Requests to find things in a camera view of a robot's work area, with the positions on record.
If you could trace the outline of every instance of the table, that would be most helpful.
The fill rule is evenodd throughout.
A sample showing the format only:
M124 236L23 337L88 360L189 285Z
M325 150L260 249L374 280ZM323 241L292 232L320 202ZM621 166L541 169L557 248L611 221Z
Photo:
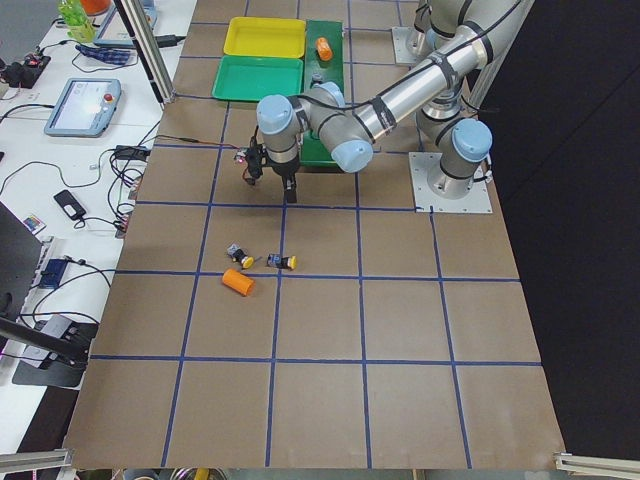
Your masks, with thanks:
M159 20L155 28L158 35L186 35L193 13L195 0L157 0ZM66 30L52 27L45 35L41 46L51 45L67 38ZM178 64L182 44L162 49L163 59L173 76ZM58 165L65 179L71 184L83 184L97 178L100 153L121 145L136 145L160 119L162 110L158 105L146 79L142 65L85 74L70 63L77 51L72 43L55 46L45 51L52 57L47 69L32 90L23 89L15 98L0 103L0 115L15 105L24 103L54 104L62 87L71 77L117 78L122 83L123 98L105 133L95 139L54 138L44 135L43 128L50 111L43 109L18 110L0 125L0 150L6 155L0 163L0 179L29 161L45 161ZM79 59L84 68L104 66L94 60ZM11 98L16 93L11 89L5 95ZM110 218L107 190L113 181L106 157L102 161L102 179L94 186L73 190L87 209L89 215ZM7 184L0 200L18 218L35 214L47 225L39 238L54 236L58 242L59 255L84 258L101 269L113 269L120 256L122 241L114 238L115 229L108 225L91 223L84 230L74 230L60 208L53 202L53 195L64 189L54 168L30 166L17 174ZM70 266L68 277L75 276L82 267ZM63 288L45 304L48 309L67 309L90 314L100 319L108 288L100 276L87 277ZM86 321L81 317L77 321ZM19 354L22 346L15 342L7 344L7 352ZM33 414L38 407L44 387L18 386L11 384L17 361L3 358L0 362L0 453L14 453L24 436Z
M347 27L348 100L404 73L393 2L279 2ZM228 20L200 1L159 131L246 145L255 106L209 98ZM65 446L79 468L552 468L563 449L493 186L491 215L414 212L411 121L361 173L241 180L235 148L157 142ZM223 286L225 250L264 260Z

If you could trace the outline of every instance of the monitor stand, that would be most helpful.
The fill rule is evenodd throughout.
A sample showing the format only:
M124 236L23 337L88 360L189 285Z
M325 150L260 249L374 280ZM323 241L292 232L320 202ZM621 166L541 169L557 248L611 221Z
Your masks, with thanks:
M36 330L46 330L47 322L37 322ZM96 336L98 331L98 325L92 323L73 323L75 333L73 334L74 344L81 345L86 349L89 348L89 343ZM27 347L23 353L23 356L30 357L30 350L33 347ZM66 362L58 360L45 360L42 362L40 368L32 365L31 363L21 360L18 363L16 372L13 375L12 383L16 385L40 385L50 387L77 387L82 380L82 374L85 371L86 365L79 363L77 365L69 365Z

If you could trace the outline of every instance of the black device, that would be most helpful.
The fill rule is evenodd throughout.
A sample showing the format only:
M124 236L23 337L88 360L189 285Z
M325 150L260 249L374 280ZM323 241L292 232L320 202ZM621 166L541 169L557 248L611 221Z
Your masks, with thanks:
M0 316L18 317L41 254L40 241L0 202Z
M62 315L36 322L35 328L0 317L0 335L25 343L12 382L16 385L76 387L89 357L98 325L76 323Z
M47 266L40 273L40 283L38 287L56 289L62 283L64 271L67 269L69 261L61 258L52 258L47 262Z
M33 88L50 61L51 57L36 53L25 55L22 63L13 62L11 65L4 65L4 62L0 60L0 68L4 66L0 77L11 88Z
M88 345L98 326L61 315L37 322L35 329L16 323L41 255L40 241L0 202L0 349L10 338L40 350L31 348L23 354L39 357L38 366L21 361L13 383L73 387L82 378Z
M293 160L286 163L277 163L269 158L266 147L258 143L258 129L249 140L249 148L246 152L247 171L249 177L243 177L249 185L255 185L256 180L262 176L262 170L266 167L273 169L282 179L282 188L287 203L298 203L296 192L296 172L300 168L300 156L296 155Z
M69 190L56 193L53 199L60 205L64 213L66 213L71 220L80 220L87 214L87 211L80 205L80 202L78 202Z

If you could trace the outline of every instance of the metal base plate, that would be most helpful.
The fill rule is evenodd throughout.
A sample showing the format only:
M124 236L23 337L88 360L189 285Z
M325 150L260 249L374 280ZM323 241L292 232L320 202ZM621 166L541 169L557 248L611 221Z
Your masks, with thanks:
M441 213L493 213L485 182L475 183L469 194L459 200L442 198L429 188L427 172L431 165L440 161L441 156L441 153L409 153L416 211L429 213L433 209L434 212ZM483 175L482 169L478 167L476 177Z
M415 65L421 59L407 48L407 39L412 34L411 27L392 27L393 50L396 54L397 65Z

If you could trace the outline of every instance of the orange object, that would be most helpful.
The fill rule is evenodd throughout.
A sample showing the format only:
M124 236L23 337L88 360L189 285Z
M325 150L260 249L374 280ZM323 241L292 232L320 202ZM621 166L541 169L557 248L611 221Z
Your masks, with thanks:
M322 60L323 62L328 62L333 58L331 45L329 45L329 42L324 37L319 37L316 40L316 51L318 52L320 60Z
M99 15L111 6L111 0L80 0L87 15Z
M230 268L222 275L222 283L246 297L251 293L256 282L237 270Z

